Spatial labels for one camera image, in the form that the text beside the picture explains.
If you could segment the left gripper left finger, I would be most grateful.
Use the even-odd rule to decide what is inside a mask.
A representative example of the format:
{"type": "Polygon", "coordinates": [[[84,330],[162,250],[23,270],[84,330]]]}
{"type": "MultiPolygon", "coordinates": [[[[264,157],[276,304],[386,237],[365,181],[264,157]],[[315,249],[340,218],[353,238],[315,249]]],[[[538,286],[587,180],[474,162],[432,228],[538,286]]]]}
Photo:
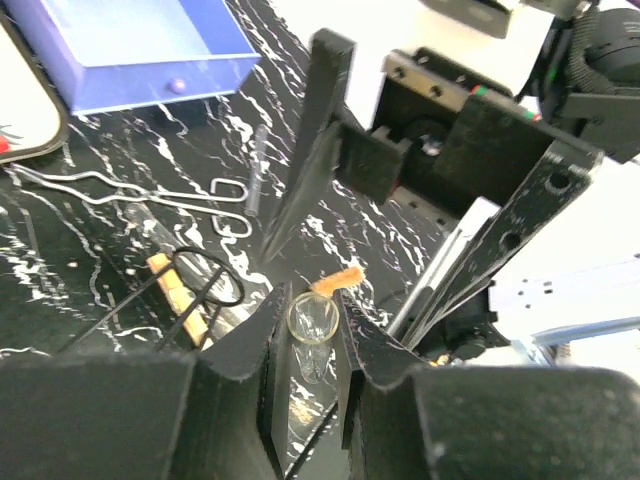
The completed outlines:
{"type": "Polygon", "coordinates": [[[291,286],[199,354],[5,360],[5,479],[280,479],[291,286]]]}

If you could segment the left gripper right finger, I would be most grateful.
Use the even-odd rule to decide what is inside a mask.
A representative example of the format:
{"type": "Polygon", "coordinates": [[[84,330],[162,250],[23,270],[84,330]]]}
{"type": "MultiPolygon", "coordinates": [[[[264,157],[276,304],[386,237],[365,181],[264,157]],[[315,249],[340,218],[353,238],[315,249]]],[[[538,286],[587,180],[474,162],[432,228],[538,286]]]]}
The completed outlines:
{"type": "Polygon", "coordinates": [[[366,480],[635,479],[639,387],[605,369],[432,367],[334,297],[342,446],[366,480]]]}

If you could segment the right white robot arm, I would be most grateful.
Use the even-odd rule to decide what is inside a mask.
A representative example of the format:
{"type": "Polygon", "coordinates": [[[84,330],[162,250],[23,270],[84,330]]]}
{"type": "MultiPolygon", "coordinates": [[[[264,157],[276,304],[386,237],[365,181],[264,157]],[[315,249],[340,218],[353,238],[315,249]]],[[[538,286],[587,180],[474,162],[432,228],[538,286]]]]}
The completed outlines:
{"type": "Polygon", "coordinates": [[[639,315],[639,168],[525,112],[549,13],[503,39],[419,1],[280,1],[308,43],[303,110],[270,260],[338,182],[415,202],[443,242],[388,333],[426,358],[603,338],[639,315]]]}

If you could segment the glass test tube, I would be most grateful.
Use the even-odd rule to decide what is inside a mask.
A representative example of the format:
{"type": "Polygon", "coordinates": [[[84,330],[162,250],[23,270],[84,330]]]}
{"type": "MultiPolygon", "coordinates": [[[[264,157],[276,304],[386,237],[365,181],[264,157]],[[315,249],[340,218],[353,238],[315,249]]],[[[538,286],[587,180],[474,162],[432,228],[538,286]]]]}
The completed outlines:
{"type": "Polygon", "coordinates": [[[332,298],[305,292],[293,299],[286,320],[303,380],[319,384],[325,377],[338,329],[337,304],[332,298]]]}
{"type": "Polygon", "coordinates": [[[245,215],[256,217],[259,211],[259,203],[262,186],[262,163],[265,157],[267,128],[259,125],[255,132],[254,157],[251,163],[251,175],[248,183],[248,195],[245,204],[245,215]]]}

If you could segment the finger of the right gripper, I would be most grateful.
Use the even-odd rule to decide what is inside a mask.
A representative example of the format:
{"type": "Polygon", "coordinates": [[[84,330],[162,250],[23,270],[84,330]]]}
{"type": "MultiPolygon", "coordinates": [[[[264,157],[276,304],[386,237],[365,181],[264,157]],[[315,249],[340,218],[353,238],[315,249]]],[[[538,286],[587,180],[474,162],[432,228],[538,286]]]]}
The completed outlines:
{"type": "Polygon", "coordinates": [[[508,260],[591,185],[602,161],[599,149],[551,143],[446,271],[401,343],[417,347],[446,315],[486,288],[508,260]]]}
{"type": "Polygon", "coordinates": [[[311,39],[305,97],[286,189],[261,246],[260,258],[265,263],[283,249],[333,180],[354,49],[353,41],[327,28],[311,39]]]}

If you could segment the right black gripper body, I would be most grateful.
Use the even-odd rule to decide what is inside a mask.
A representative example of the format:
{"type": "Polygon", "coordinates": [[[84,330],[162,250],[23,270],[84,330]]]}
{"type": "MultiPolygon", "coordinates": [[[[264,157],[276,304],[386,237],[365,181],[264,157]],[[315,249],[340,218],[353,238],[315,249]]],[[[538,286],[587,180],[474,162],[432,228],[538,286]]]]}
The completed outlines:
{"type": "MultiPolygon", "coordinates": [[[[473,206],[495,205],[497,212],[478,233],[551,143],[594,148],[472,75],[457,82],[458,71],[436,59],[388,54],[374,127],[344,134],[337,170],[341,183],[376,203],[398,189],[419,197],[445,217],[453,237],[473,206]]],[[[439,282],[417,286],[408,303],[416,317],[396,328],[401,340],[439,282]]]]}

